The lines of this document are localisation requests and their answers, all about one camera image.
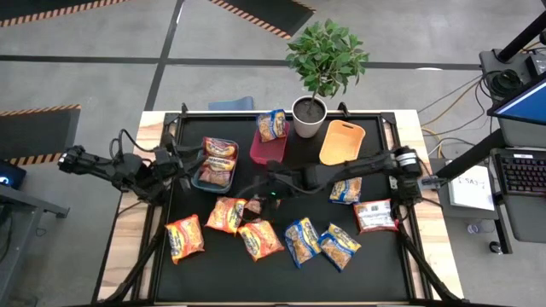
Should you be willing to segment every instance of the potted plant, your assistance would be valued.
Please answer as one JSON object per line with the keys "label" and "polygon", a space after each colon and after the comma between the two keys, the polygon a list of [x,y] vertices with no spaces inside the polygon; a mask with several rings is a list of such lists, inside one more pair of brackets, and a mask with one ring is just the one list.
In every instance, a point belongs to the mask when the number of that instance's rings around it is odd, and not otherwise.
{"label": "potted plant", "polygon": [[349,34],[330,19],[324,25],[315,23],[307,27],[301,37],[288,44],[292,52],[287,56],[289,66],[301,75],[304,86],[313,94],[302,96],[292,105],[294,128],[301,137],[314,136],[326,118],[327,108],[317,94],[334,97],[343,85],[347,91],[350,77],[360,80],[365,69],[361,62],[368,61],[368,54],[357,48],[363,42]]}

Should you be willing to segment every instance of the monitor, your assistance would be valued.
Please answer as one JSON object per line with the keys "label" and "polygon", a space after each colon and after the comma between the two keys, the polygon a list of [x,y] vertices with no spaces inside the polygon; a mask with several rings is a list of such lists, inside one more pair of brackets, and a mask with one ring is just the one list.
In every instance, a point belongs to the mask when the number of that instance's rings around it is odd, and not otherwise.
{"label": "monitor", "polygon": [[11,165],[7,161],[0,160],[0,184],[14,189],[19,189],[25,178],[26,171]]}
{"label": "monitor", "polygon": [[526,84],[516,94],[496,104],[490,116],[546,125],[546,73]]}

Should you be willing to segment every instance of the blue noodle packet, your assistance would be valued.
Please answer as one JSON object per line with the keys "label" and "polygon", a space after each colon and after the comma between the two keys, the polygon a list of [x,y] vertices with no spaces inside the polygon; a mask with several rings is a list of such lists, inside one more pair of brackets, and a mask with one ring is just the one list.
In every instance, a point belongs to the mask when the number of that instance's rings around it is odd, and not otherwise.
{"label": "blue noodle packet", "polygon": [[279,137],[286,137],[287,132],[284,130],[286,117],[284,110],[278,109],[271,112],[258,115],[256,118],[258,131],[262,142],[273,141]]}
{"label": "blue noodle packet", "polygon": [[308,217],[292,223],[284,232],[284,240],[298,269],[301,264],[321,252],[318,235]]}
{"label": "blue noodle packet", "polygon": [[336,182],[332,188],[329,201],[333,203],[351,205],[360,201],[362,178],[352,178]]}
{"label": "blue noodle packet", "polygon": [[349,260],[351,260],[352,256],[355,254],[355,251],[344,247],[340,244],[338,239],[329,232],[325,232],[321,235],[318,239],[318,244],[320,245],[322,252],[330,259],[339,272],[347,266]]}

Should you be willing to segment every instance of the hazard stripe tape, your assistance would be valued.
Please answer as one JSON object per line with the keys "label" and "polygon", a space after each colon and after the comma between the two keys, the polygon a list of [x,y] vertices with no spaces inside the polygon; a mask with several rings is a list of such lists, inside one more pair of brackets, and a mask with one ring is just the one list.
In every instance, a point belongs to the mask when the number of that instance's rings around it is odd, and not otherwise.
{"label": "hazard stripe tape", "polygon": [[313,13],[315,13],[315,12],[317,11],[316,9],[310,7],[309,5],[307,5],[307,4],[305,4],[305,3],[301,3],[300,1],[292,0],[292,2],[293,2],[293,3],[299,4],[299,5],[301,5],[301,6],[304,7],[304,8],[310,9],[311,11],[313,11]]}
{"label": "hazard stripe tape", "polygon": [[229,12],[231,12],[233,14],[236,14],[237,16],[241,17],[244,20],[252,22],[256,26],[260,26],[262,29],[265,29],[265,30],[277,35],[279,38],[284,38],[284,39],[292,38],[289,34],[284,32],[283,30],[281,30],[281,29],[279,29],[279,28],[277,28],[275,26],[272,26],[272,25],[268,24],[267,22],[265,22],[265,21],[263,21],[263,20],[261,20],[261,19],[259,19],[257,17],[254,17],[253,15],[243,11],[242,9],[239,9],[239,8],[233,6],[232,4],[224,2],[224,0],[209,0],[209,1],[216,4],[217,6],[219,6],[222,9],[227,9]]}
{"label": "hazard stripe tape", "polygon": [[81,109],[81,108],[82,108],[81,105],[73,104],[73,105],[67,105],[67,106],[42,107],[42,108],[26,109],[26,110],[0,111],[0,117],[13,116],[13,115],[27,115],[31,113],[64,111],[64,110]]}
{"label": "hazard stripe tape", "polygon": [[48,153],[40,154],[38,156],[19,157],[6,159],[5,161],[11,165],[23,166],[23,165],[36,165],[42,163],[57,162],[61,158],[62,153]]}
{"label": "hazard stripe tape", "polygon": [[37,20],[44,20],[48,18],[63,16],[65,14],[74,14],[81,11],[85,11],[88,9],[96,9],[103,6],[107,6],[110,4],[116,4],[116,3],[122,3],[129,0],[97,0],[92,3],[84,3],[84,4],[78,4],[74,5],[72,7],[68,8],[62,8],[62,9],[54,9],[47,12],[41,12],[36,14],[29,14],[26,16],[20,16],[20,17],[14,17],[12,19],[8,20],[0,20],[0,27],[6,27],[6,26],[15,26],[24,24],[27,22],[37,21]]}

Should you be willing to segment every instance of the blue screen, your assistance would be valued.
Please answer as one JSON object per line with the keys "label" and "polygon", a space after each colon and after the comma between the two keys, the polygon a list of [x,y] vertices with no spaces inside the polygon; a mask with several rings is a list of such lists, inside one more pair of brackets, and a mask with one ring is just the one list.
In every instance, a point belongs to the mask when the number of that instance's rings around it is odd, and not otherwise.
{"label": "blue screen", "polygon": [[546,79],[498,108],[495,113],[546,124]]}

